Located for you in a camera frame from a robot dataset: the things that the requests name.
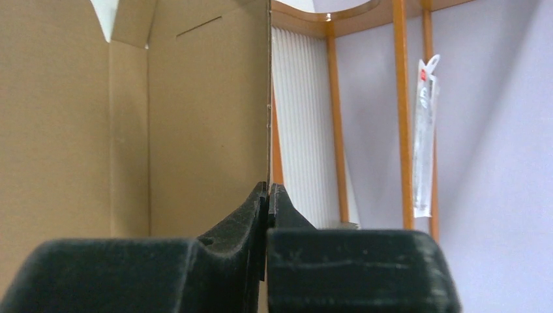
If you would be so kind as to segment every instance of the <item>wooden rack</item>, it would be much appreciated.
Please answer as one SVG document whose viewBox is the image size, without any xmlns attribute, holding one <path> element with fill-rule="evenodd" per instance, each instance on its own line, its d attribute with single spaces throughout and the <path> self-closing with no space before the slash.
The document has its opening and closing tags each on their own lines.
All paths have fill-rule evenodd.
<svg viewBox="0 0 553 313">
<path fill-rule="evenodd" d="M 369 0 L 357 7 L 338 12 L 313 13 L 304 12 L 290 7 L 277 0 L 271 0 L 272 26 L 279 27 L 317 38 L 326 38 L 329 58 L 329 80 L 332 98 L 332 113 L 334 140 L 336 151 L 336 173 L 338 177 L 338 197 L 340 200 L 340 218 L 348 222 L 348 204 L 346 198 L 346 174 L 343 158 L 342 116 L 340 114 L 340 91 L 338 88 L 338 67 L 336 64 L 335 39 L 365 31 L 374 27 L 393 23 L 395 61 L 396 61 L 396 88 L 398 106 L 398 125 L 400 139 L 401 187 L 403 207 L 403 227 L 414 229 L 413 221 L 413 194 L 412 194 L 412 134 L 411 112 L 409 104 L 409 75 L 407 54 L 406 20 L 419 17 L 423 20 L 423 40 L 425 47 L 425 61 L 434 55 L 432 43 L 432 12 L 443 8 L 460 5 L 473 0 Z M 275 179 L 282 180 L 282 163 L 280 161 L 280 147 L 278 146 L 278 125 L 276 106 L 273 106 L 273 173 Z M 432 180 L 432 217 L 429 228 L 431 236 L 438 241 L 438 180 L 437 155 L 434 145 L 434 178 Z"/>
</svg>

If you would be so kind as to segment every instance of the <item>cardboard box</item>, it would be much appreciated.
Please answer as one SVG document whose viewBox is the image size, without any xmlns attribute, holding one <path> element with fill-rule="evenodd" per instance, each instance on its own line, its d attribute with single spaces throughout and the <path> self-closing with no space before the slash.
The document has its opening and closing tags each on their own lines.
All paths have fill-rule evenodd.
<svg viewBox="0 0 553 313">
<path fill-rule="evenodd" d="M 267 179 L 268 0 L 0 1 L 0 295 L 59 237 L 192 237 Z"/>
</svg>

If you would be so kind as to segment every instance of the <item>wooden shelf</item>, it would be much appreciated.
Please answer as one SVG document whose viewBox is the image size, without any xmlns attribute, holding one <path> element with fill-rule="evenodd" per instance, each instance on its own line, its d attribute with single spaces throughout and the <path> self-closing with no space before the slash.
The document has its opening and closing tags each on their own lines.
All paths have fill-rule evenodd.
<svg viewBox="0 0 553 313">
<path fill-rule="evenodd" d="M 407 0 L 406 15 L 414 18 L 422 15 L 423 7 L 437 11 L 470 1 L 473 0 Z M 357 7 L 328 13 L 305 12 L 278 0 L 271 0 L 271 6 L 273 26 L 318 38 L 340 37 L 392 23 L 392 0 L 369 0 Z"/>
</svg>

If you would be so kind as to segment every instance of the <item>packaged utensil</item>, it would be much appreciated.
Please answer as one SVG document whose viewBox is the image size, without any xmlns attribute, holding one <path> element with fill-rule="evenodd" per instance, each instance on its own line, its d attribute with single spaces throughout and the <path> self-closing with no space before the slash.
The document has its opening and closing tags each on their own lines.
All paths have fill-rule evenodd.
<svg viewBox="0 0 553 313">
<path fill-rule="evenodd" d="M 417 99 L 413 130 L 413 212 L 415 218 L 430 217 L 432 205 L 432 170 L 436 132 L 438 79 L 433 75 L 440 55 L 428 64 L 419 60 Z"/>
</svg>

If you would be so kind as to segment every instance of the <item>ribbed white surface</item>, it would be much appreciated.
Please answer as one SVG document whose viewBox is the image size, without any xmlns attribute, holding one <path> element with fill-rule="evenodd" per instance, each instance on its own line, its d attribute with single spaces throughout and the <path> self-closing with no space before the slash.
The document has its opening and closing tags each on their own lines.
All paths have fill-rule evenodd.
<svg viewBox="0 0 553 313">
<path fill-rule="evenodd" d="M 317 228 L 340 222 L 326 42 L 273 28 L 273 83 L 284 185 Z"/>
</svg>

